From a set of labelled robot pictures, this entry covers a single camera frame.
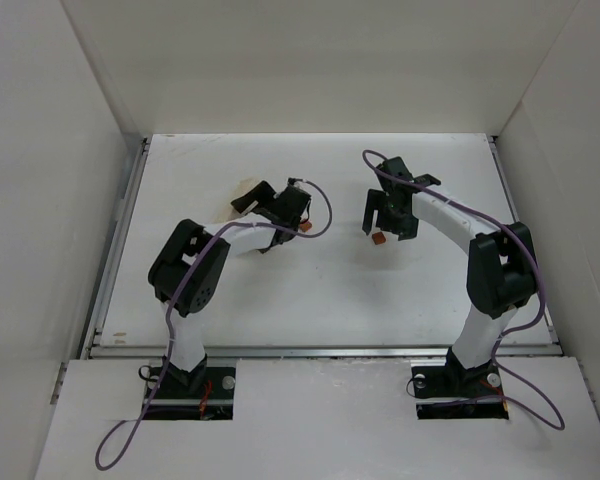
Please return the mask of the reddish brown wood block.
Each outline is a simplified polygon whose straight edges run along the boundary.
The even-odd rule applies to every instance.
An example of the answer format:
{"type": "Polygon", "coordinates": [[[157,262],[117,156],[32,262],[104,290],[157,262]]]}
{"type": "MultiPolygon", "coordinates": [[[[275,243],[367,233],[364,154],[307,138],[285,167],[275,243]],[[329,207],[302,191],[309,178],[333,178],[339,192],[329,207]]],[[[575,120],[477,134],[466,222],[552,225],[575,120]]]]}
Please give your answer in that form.
{"type": "Polygon", "coordinates": [[[386,237],[384,235],[383,232],[379,231],[379,232],[375,232],[372,236],[372,241],[374,242],[375,245],[381,245],[384,244],[386,242],[386,237]]]}

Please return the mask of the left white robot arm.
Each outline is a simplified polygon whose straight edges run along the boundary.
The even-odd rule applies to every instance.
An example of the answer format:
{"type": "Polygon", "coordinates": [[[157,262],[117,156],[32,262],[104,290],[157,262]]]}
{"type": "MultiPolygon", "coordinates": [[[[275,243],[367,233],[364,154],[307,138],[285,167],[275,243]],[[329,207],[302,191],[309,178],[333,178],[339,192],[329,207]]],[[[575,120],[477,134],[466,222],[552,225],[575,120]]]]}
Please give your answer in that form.
{"type": "Polygon", "coordinates": [[[235,218],[208,226],[184,219],[176,225],[148,273],[165,307],[168,331],[162,368],[151,371],[160,392],[193,395],[201,388],[207,354],[199,315],[211,302],[225,264],[292,240],[310,204],[311,195],[293,179],[280,192],[261,181],[230,202],[235,218]]]}

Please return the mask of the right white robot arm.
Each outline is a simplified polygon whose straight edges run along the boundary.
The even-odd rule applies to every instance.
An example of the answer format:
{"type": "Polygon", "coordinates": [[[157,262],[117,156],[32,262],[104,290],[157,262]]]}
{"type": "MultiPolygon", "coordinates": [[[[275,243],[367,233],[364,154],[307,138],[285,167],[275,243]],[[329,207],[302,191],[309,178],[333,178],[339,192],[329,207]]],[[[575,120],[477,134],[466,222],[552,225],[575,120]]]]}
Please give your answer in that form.
{"type": "Polygon", "coordinates": [[[466,291],[471,302],[445,362],[412,370],[418,399],[477,398],[501,391],[494,353],[511,319],[538,290],[529,229],[503,225],[452,199],[430,174],[413,175],[399,157],[382,157],[373,168],[378,189],[367,193],[362,230],[416,237],[425,222],[467,256],[466,291]]]}

